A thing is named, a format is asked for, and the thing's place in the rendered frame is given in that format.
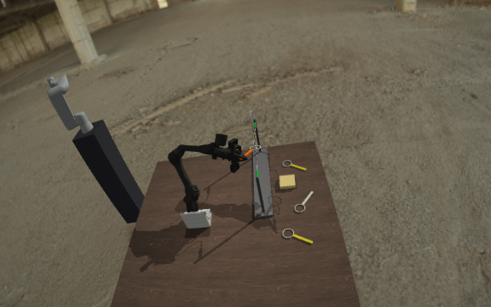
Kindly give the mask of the tan flat box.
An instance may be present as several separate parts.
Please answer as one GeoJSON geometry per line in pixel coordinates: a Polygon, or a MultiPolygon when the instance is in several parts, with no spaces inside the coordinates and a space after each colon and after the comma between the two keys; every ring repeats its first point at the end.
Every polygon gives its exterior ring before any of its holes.
{"type": "Polygon", "coordinates": [[[280,176],[280,189],[284,188],[295,188],[295,177],[294,175],[290,176],[280,176]]]}

